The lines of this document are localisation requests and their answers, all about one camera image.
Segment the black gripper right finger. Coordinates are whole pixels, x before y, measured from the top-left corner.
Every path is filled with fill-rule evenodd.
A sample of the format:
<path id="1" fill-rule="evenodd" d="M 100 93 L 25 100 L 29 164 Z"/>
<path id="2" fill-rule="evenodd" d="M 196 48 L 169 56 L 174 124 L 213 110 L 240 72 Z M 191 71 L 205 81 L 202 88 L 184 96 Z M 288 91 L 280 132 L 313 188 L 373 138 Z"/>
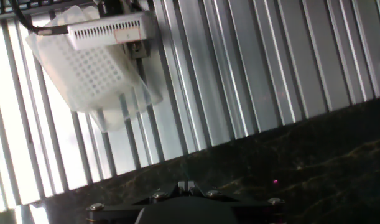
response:
<path id="1" fill-rule="evenodd" d="M 198 199 L 195 207 L 218 223 L 285 223 L 285 200 L 270 198 L 265 201 L 239 198 L 215 187 L 187 182 L 187 196 Z"/>

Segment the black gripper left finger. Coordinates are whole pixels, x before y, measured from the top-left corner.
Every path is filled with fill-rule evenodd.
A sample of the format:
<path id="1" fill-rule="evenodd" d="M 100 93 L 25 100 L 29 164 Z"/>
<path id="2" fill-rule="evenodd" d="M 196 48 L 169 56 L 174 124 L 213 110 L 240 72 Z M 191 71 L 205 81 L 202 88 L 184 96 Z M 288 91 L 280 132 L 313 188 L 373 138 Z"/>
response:
<path id="1" fill-rule="evenodd" d="M 128 201 L 119 205 L 94 203 L 86 208 L 87 223 L 134 223 L 140 211 L 149 205 L 156 205 L 169 199 L 184 196 L 187 191 L 187 182 L 179 181 L 165 184 L 151 193 L 141 196 L 140 199 Z"/>

